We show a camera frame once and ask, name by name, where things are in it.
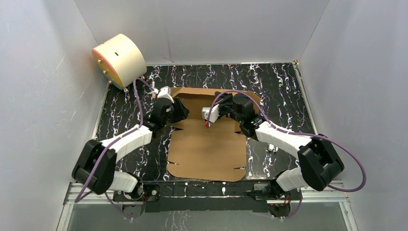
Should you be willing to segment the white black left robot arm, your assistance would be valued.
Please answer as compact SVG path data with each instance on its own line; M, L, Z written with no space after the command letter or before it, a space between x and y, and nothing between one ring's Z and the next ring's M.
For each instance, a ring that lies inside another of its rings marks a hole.
M131 130L113 138L89 140L74 165L72 177L96 194L122 191L139 200L144 193L141 179L116 171L116 163L127 154L159 138L166 126L187 119L189 110L179 98L159 98L152 110Z

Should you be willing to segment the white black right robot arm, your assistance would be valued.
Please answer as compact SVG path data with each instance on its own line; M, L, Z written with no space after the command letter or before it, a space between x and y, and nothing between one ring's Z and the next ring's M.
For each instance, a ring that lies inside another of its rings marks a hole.
M241 133L256 141L272 144L299 161L299 166L284 170L271 180L271 194L284 199L291 190L311 187L325 189L343 170L344 164L328 138L305 133L295 135L270 122L265 113L256 112L259 104L247 93L232 90L216 92L210 121L225 116L239 123Z

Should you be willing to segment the brown cardboard box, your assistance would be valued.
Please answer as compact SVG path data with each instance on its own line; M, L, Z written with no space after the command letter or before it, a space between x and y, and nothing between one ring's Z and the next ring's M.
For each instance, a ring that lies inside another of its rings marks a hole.
M222 117L209 128L202 118L202 108L211 106L216 89L172 88L189 109L187 119L175 123L167 155L167 170L177 178L215 181L239 181L247 165L247 137L240 125Z

